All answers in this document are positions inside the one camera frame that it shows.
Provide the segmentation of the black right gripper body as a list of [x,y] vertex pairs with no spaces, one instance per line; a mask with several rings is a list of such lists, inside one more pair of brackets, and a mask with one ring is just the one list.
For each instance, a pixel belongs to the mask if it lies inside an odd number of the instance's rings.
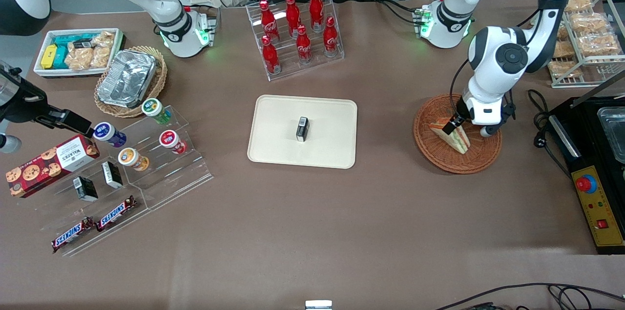
[[21,69],[1,63],[0,118],[11,123],[48,124],[47,94],[20,76]]

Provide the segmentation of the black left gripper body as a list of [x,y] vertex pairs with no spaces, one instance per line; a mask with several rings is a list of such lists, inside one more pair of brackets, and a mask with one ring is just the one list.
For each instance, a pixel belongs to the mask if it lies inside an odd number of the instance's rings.
[[509,117],[514,117],[516,106],[513,104],[501,106],[500,103],[457,103],[455,127],[460,127],[466,121],[482,127],[499,128]]

